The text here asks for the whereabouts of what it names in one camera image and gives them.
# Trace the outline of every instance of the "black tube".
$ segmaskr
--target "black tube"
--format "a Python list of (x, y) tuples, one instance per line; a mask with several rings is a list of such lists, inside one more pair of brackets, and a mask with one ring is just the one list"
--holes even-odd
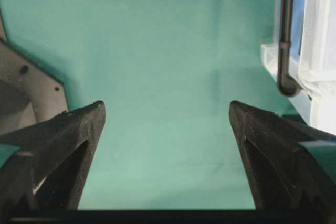
[(300, 92), (301, 86), (289, 75), (289, 49), (292, 25), (293, 0), (281, 0), (280, 35), (278, 54), (278, 89), (287, 96), (293, 97)]

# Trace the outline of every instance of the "teal fabric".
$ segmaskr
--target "teal fabric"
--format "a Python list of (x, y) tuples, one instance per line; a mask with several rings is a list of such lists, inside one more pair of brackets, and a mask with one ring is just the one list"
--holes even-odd
[(274, 0), (0, 0), (10, 43), (106, 103), (81, 209), (254, 208), (232, 100), (292, 111), (261, 65)]
[(6, 163), (10, 156), (20, 149), (17, 146), (12, 146), (8, 144), (0, 144), (0, 168)]
[(336, 141), (332, 140), (315, 140), (300, 142), (307, 151), (315, 158), (317, 163), (328, 174), (328, 176), (336, 183)]

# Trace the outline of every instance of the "metal plate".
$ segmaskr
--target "metal plate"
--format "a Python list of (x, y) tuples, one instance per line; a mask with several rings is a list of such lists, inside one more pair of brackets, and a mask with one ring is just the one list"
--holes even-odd
[[(30, 101), (23, 110), (20, 110), (17, 128), (6, 129), (1, 124), (0, 134), (49, 120), (63, 111), (68, 111), (63, 84), (24, 59), (18, 52), (1, 40), (0, 81), (11, 86), (13, 90), (27, 97)], [(9, 106), (9, 103), (3, 102), (0, 106), (5, 108)], [(35, 119), (31, 117), (31, 109), (33, 109)], [(11, 115), (4, 114), (1, 116), (9, 118)]]

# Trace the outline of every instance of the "green cloth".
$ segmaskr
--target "green cloth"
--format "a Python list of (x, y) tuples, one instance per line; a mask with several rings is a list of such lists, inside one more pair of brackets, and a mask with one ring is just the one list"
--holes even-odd
[(292, 110), (260, 59), (274, 0), (0, 0), (9, 41), (106, 103), (81, 209), (249, 209), (228, 120), (239, 100)]
[(300, 142), (300, 144), (307, 149), (322, 169), (336, 183), (336, 169), (334, 163), (336, 157), (336, 141), (315, 140)]
[(6, 163), (10, 156), (20, 149), (17, 146), (12, 146), (8, 144), (0, 144), (0, 168)]

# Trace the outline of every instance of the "green tape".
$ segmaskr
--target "green tape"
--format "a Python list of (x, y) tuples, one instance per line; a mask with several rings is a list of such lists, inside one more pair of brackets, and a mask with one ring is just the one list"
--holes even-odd
[(9, 157), (20, 147), (0, 144), (0, 168), (5, 164), (5, 162), (9, 159)]
[(301, 142), (300, 145), (307, 149), (329, 177), (336, 182), (336, 141), (316, 140)]

